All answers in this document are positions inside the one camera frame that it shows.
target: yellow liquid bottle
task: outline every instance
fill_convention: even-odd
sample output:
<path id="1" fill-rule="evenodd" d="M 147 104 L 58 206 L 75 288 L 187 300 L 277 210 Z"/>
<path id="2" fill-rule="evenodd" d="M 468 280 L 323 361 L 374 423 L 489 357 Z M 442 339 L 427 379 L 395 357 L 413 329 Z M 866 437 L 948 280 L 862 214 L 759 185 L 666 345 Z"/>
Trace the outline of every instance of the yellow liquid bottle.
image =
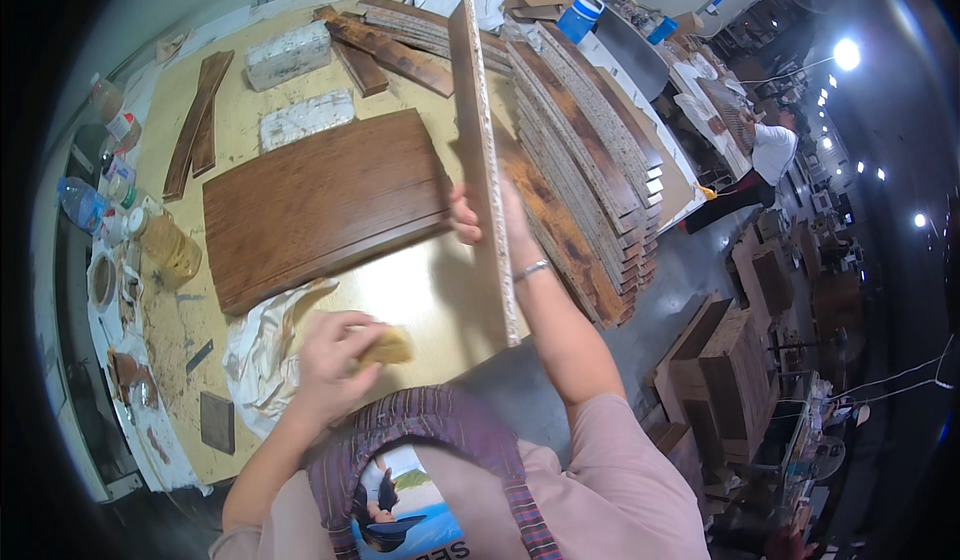
<path id="1" fill-rule="evenodd" d="M 129 232 L 140 242 L 140 248 L 156 265 L 170 271 L 176 282 L 183 284 L 197 276 L 204 253 L 170 218 L 165 214 L 151 216 L 137 207 L 127 220 Z"/>

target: blue container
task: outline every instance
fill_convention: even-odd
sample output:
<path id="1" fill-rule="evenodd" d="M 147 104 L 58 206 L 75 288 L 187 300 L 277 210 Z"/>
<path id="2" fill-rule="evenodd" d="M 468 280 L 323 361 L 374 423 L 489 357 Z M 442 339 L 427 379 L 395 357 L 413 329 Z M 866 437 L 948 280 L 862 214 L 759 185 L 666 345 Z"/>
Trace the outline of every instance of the blue container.
<path id="1" fill-rule="evenodd" d="M 656 45 L 664 39 L 670 37 L 670 34 L 677 30 L 677 21 L 672 18 L 663 17 L 663 22 L 654 29 L 654 32 L 647 38 L 651 45 Z"/>
<path id="2" fill-rule="evenodd" d="M 594 27 L 606 6 L 600 0 L 574 0 L 573 5 L 567 8 L 557 20 L 557 28 L 576 45 L 584 40 L 590 29 Z"/>

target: light bulb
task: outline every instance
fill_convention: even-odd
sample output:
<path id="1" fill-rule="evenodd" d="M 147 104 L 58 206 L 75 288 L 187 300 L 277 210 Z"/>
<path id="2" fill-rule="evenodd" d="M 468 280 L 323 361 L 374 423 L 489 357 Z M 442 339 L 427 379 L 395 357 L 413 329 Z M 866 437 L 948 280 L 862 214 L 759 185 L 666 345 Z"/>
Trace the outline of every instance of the light bulb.
<path id="1" fill-rule="evenodd" d="M 842 39 L 833 49 L 833 58 L 844 70 L 853 70 L 860 63 L 860 50 L 848 38 Z"/>

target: workbench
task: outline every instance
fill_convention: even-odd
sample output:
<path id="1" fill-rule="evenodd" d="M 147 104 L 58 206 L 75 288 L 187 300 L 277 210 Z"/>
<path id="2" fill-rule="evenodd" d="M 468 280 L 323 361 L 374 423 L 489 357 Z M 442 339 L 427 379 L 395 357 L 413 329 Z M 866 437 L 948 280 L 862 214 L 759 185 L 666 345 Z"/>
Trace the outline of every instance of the workbench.
<path id="1" fill-rule="evenodd" d="M 337 1 L 332 5 L 339 12 L 356 12 L 356 1 Z M 254 22 L 183 59 L 174 58 L 158 75 L 152 95 L 148 95 L 149 118 L 137 115 L 143 123 L 143 135 L 135 149 L 136 186 L 159 200 L 174 145 L 197 90 L 201 61 L 215 52 L 234 50 L 235 57 L 215 98 L 216 167 L 198 179 L 188 179 L 182 199 L 166 204 L 176 225 L 202 249 L 204 262 L 195 278 L 175 288 L 173 283 L 163 282 L 161 271 L 145 254 L 140 265 L 143 292 L 139 307 L 147 357 L 139 359 L 149 362 L 176 438 L 198 480 L 205 485 L 236 475 L 258 448 L 260 440 L 242 420 L 236 420 L 233 455 L 201 441 L 200 393 L 209 391 L 222 398 L 230 397 L 222 360 L 228 329 L 238 320 L 221 313 L 210 277 L 203 183 L 260 156 L 258 132 L 262 117 L 340 87 L 353 93 L 359 120 L 416 108 L 450 180 L 462 180 L 460 161 L 454 152 L 458 133 L 452 97 L 444 99 L 385 71 L 390 82 L 387 91 L 361 99 L 336 59 L 326 67 L 262 93 L 250 89 L 243 74 L 244 50 L 307 24 L 318 5 L 324 4 Z M 450 70 L 450 62 L 424 55 Z M 486 78 L 491 111 L 514 134 L 517 99 L 513 85 L 508 78 L 493 72 L 488 72 Z M 657 122 L 658 131 L 666 133 L 666 127 L 652 108 L 647 111 Z M 667 138 L 664 145 L 671 154 L 676 153 L 692 187 L 695 177 L 686 158 L 676 141 Z M 700 195 L 696 204 L 672 217 L 670 224 L 696 209 L 702 201 Z M 313 311 L 362 310 L 380 321 L 404 326 L 414 354 L 414 362 L 410 364 L 385 367 L 364 402 L 404 387 L 448 381 L 499 351 L 488 336 L 492 331 L 488 321 L 495 314 L 486 312 L 482 302 L 489 292 L 476 290 L 473 270 L 472 249 L 447 232 L 337 275 L 339 286 L 334 291 L 308 296 L 296 306 L 295 338 L 287 352 L 302 343 Z M 522 319 L 520 331 L 521 336 L 529 332 Z M 210 341 L 213 350 L 187 374 L 187 362 Z M 98 355 L 104 352 L 100 347 L 98 345 Z"/>

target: black pants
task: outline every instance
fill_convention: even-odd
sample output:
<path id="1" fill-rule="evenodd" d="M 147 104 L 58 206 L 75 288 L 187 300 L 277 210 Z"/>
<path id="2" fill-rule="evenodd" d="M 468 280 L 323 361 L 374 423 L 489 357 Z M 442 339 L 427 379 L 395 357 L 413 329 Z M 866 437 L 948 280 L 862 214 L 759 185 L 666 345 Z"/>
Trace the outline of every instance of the black pants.
<path id="1" fill-rule="evenodd" d="M 757 204 L 770 207 L 776 200 L 777 190 L 774 186 L 764 181 L 760 173 L 751 168 L 742 179 L 720 191 L 717 199 L 706 202 L 690 214 L 686 218 L 686 231 L 692 234 L 741 207 Z"/>

